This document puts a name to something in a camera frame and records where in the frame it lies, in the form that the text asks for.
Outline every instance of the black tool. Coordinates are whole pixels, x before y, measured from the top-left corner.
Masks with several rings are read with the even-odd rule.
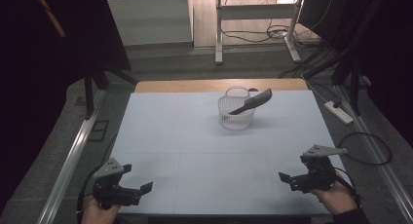
[[[256,96],[246,99],[243,107],[240,107],[228,114],[238,115],[240,113],[243,113],[245,110],[256,108],[260,105],[263,105],[267,101],[269,101],[272,96],[273,96],[273,93],[271,92],[271,89],[268,89]]]
[[[336,180],[336,172],[328,157],[301,156],[301,162],[306,165],[309,172],[298,176],[289,176],[279,172],[280,179],[288,183],[291,191],[308,193],[312,189],[328,190]]]
[[[291,191],[302,191],[303,193],[308,193],[313,189],[329,190],[333,183],[337,181],[350,191],[356,205],[360,207],[360,197],[352,179],[349,177],[352,183],[352,185],[350,185],[341,176],[337,175],[335,167],[328,158],[330,155],[346,153],[347,150],[344,149],[315,144],[312,148],[304,152],[303,156],[300,156],[301,162],[309,170],[308,173],[291,177],[288,174],[279,172],[280,180],[288,183]]]
[[[123,188],[119,185],[122,175],[131,171],[131,165],[121,166],[115,159],[109,159],[101,167],[94,168],[86,178],[82,191],[79,193],[77,204],[78,223],[82,223],[83,200],[88,181],[95,179],[92,195],[103,208],[112,205],[139,205],[140,197],[152,191],[152,182],[140,186],[140,189]]]

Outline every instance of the wire basket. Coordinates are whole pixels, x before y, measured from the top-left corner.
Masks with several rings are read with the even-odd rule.
[[[246,95],[229,95],[231,90],[244,90]],[[224,96],[218,99],[219,123],[229,130],[244,130],[252,123],[254,109],[245,110],[238,115],[230,115],[233,110],[236,110],[245,104],[245,100],[250,98],[248,89],[235,86],[227,90]]]

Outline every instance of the white table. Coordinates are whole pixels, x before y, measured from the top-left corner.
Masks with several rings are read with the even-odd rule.
[[[273,92],[244,131],[219,124],[217,100],[223,94],[131,95],[111,157],[132,164],[123,187],[154,184],[138,206],[121,212],[327,214],[316,197],[292,192],[278,175],[307,173],[299,156],[314,144],[333,146],[312,92]],[[338,156],[330,159],[343,168]]]

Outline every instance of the cable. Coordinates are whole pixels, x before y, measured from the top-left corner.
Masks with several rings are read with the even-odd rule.
[[[325,18],[325,16],[327,15],[328,10],[330,9],[330,6],[331,6],[331,3],[332,3],[332,2],[333,2],[333,0],[330,0],[330,2],[328,3],[327,9],[326,9],[325,12],[324,12],[324,15],[323,15],[322,18],[319,20],[319,22],[316,23],[316,25],[312,26],[311,28],[309,28],[308,30],[306,30],[306,31],[304,31],[304,32],[301,32],[301,33],[298,34],[298,35],[304,34],[304,33],[308,32],[308,31],[313,30],[315,27],[317,27],[317,26],[322,22],[322,20]]]
[[[342,99],[340,98],[340,96],[338,96],[334,91],[332,91],[331,89],[329,89],[328,87],[326,87],[326,86],[324,86],[324,85],[322,85],[322,84],[319,84],[319,83],[317,83],[317,82],[315,82],[315,81],[311,81],[312,83],[314,83],[314,84],[316,84],[316,85],[318,85],[318,86],[320,86],[320,87],[322,87],[322,88],[324,88],[325,90],[327,90],[327,91],[329,91],[331,94],[333,94],[338,100],[337,101],[335,101],[334,102],[334,104],[337,104],[337,106],[335,106],[335,107],[338,107],[339,105],[340,105],[340,103],[342,102]]]
[[[313,60],[316,56],[318,56],[323,50],[323,47],[319,47],[318,49],[316,49],[315,51],[313,51],[313,53],[307,57],[304,61],[302,61],[300,64],[298,64],[296,67],[290,69],[290,70],[286,70],[282,73],[280,73],[280,75],[278,76],[278,78],[282,78],[283,76],[285,76],[288,73],[294,72],[294,71],[298,71],[298,69],[300,69],[302,66],[304,66],[306,63],[308,63],[309,61]]]
[[[314,88],[312,85],[310,85],[310,83],[304,78],[304,72],[301,72],[301,78],[307,83],[308,86],[310,86],[310,89],[322,100],[325,101],[325,103],[328,102],[328,100],[326,100],[324,97],[322,97]]]
[[[100,167],[101,166],[92,169],[92,171],[89,172],[88,176],[86,177],[85,181],[83,182],[82,190],[79,193],[78,201],[77,201],[77,207],[76,207],[77,220],[78,220],[79,224],[82,223],[83,200],[84,200],[85,197],[87,197],[85,195],[86,187],[88,186],[88,183],[89,183],[89,180],[91,180],[91,177],[94,175],[94,173],[96,173],[100,169]]]
[[[284,29],[270,30],[271,28],[273,28],[273,27],[278,27],[278,26],[279,26],[279,27],[284,27]],[[271,39],[281,39],[281,38],[283,38],[284,36],[281,35],[280,32],[285,32],[287,29],[288,29],[288,26],[285,26],[285,25],[271,25],[271,23],[270,23],[270,25],[268,26],[268,29],[267,29],[266,32],[257,32],[257,31],[223,31],[222,29],[221,29],[221,32],[222,32],[225,36],[227,36],[227,37],[237,38],[237,39],[241,39],[241,40],[244,40],[244,41],[247,41],[247,42],[251,42],[251,43],[260,43],[260,42],[265,42],[265,41],[268,41],[268,40],[271,40]],[[267,34],[268,38],[263,39],[263,40],[253,41],[253,40],[246,39],[246,38],[244,38],[244,37],[229,35],[228,33]]]
[[[388,152],[389,152],[389,157],[387,158],[387,160],[386,160],[385,162],[382,162],[382,163],[369,163],[369,162],[365,162],[365,161],[362,161],[362,160],[360,160],[360,159],[357,159],[357,158],[355,158],[355,157],[353,157],[353,156],[351,156],[351,155],[349,155],[349,154],[345,154],[347,157],[349,157],[350,159],[352,159],[352,160],[354,160],[354,161],[356,161],[356,162],[358,162],[358,163],[366,164],[366,165],[372,165],[372,166],[382,166],[382,165],[385,165],[385,164],[389,163],[389,162],[392,160],[392,157],[393,157],[392,149],[391,149],[391,147],[389,146],[389,144],[386,143],[386,141],[384,141],[382,138],[380,138],[379,136],[377,136],[377,135],[375,135],[375,134],[366,133],[366,132],[362,132],[362,131],[353,132],[353,133],[350,133],[350,134],[344,136],[344,137],[340,140],[340,142],[338,143],[337,148],[342,148],[342,144],[343,144],[344,140],[347,139],[347,138],[349,138],[350,136],[353,136],[353,135],[356,135],[356,134],[363,134],[363,135],[371,136],[371,137],[373,137],[373,138],[378,139],[380,142],[382,142],[382,143],[386,146],[386,148],[387,148],[387,150],[388,150]]]

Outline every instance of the black wall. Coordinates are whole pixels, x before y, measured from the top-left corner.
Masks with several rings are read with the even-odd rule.
[[[413,0],[385,0],[359,47],[369,96],[413,147]]]
[[[85,67],[130,69],[106,0],[47,0],[60,38],[38,0],[0,0],[2,103],[0,210],[53,129],[66,90]]]

